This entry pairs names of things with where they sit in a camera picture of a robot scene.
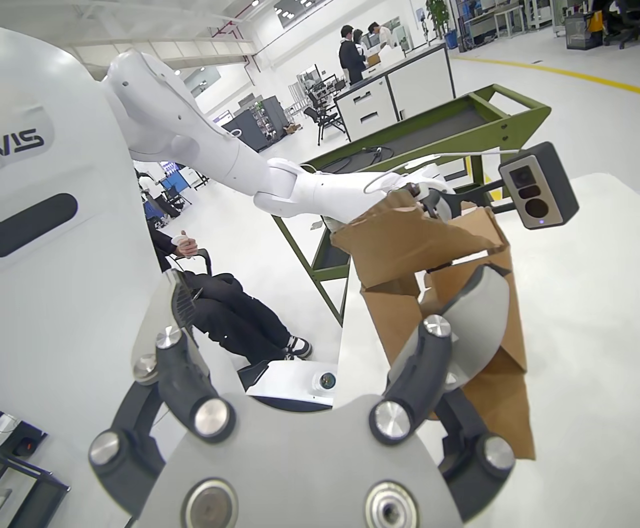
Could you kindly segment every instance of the white sneaker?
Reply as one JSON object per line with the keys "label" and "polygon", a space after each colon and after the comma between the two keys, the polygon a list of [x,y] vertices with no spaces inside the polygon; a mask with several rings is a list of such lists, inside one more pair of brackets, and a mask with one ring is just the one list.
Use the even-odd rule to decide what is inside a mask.
{"label": "white sneaker", "polygon": [[284,348],[285,354],[291,354],[292,356],[300,359],[307,359],[311,357],[314,348],[309,341],[305,341],[301,337],[292,335],[289,338],[289,344]]}

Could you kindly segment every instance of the green metal cart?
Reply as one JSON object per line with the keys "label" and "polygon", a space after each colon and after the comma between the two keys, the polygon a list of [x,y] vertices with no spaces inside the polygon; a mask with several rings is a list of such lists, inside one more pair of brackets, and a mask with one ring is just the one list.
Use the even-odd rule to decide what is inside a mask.
{"label": "green metal cart", "polygon": [[[514,115],[503,112],[490,102],[496,93],[520,103],[526,110]],[[323,154],[307,164],[330,173],[382,172],[428,154],[484,152],[496,147],[501,150],[517,150],[524,146],[550,113],[550,107],[493,84]],[[371,164],[371,156],[363,155],[371,147],[385,147],[387,152],[393,152],[394,155]],[[436,163],[441,165],[461,157],[441,157]],[[502,161],[509,157],[508,154],[501,155]],[[348,160],[349,163],[345,164],[343,160]],[[464,192],[484,183],[481,156],[471,157],[471,169],[473,183],[457,188],[456,191]],[[342,325],[345,296],[342,297],[341,306],[336,307],[322,283],[349,276],[349,255],[331,245],[330,231],[325,228],[316,256],[309,262],[282,218],[273,218],[329,309]]]}

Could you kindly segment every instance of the camera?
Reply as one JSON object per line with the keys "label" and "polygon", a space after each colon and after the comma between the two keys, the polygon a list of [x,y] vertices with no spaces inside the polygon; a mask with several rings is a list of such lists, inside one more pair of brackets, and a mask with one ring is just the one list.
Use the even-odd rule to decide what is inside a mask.
{"label": "camera", "polygon": [[578,201],[551,143],[528,148],[498,170],[527,229],[563,225],[578,212]]}

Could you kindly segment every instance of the black jacket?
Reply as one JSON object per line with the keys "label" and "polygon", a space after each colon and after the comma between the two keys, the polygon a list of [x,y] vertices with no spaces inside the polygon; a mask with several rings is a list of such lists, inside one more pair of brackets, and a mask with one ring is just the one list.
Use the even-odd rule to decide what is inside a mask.
{"label": "black jacket", "polygon": [[362,72],[367,68],[367,59],[358,53],[358,48],[351,40],[344,40],[340,44],[340,67],[349,70],[349,80],[355,84],[362,80]]}
{"label": "black jacket", "polygon": [[149,228],[151,241],[153,242],[154,249],[156,250],[158,264],[160,264],[160,269],[165,272],[167,269],[171,269],[171,264],[169,264],[166,258],[174,253],[174,251],[177,249],[177,246],[171,244],[170,236],[165,235],[164,233],[160,233],[160,231],[158,231],[155,227],[151,227],[149,223],[147,223],[147,227]]}

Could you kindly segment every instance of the white cable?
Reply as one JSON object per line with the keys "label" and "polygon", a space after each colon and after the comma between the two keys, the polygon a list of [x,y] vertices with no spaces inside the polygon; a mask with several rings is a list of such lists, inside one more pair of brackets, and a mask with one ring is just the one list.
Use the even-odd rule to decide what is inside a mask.
{"label": "white cable", "polygon": [[385,176],[389,176],[391,173],[401,168],[407,168],[407,169],[418,168],[421,165],[425,165],[427,163],[437,160],[439,157],[485,156],[486,154],[519,154],[520,152],[521,150],[499,150],[498,152],[490,152],[490,151],[489,152],[441,152],[438,154],[428,154],[426,156],[417,157],[415,159],[405,161],[404,163],[393,167],[393,169],[390,169],[385,173],[379,174],[364,186],[364,189],[362,190],[362,192],[366,195],[373,194],[375,191],[371,191],[370,193],[368,193],[367,189],[369,189],[371,185],[373,185],[378,180],[384,178]]}

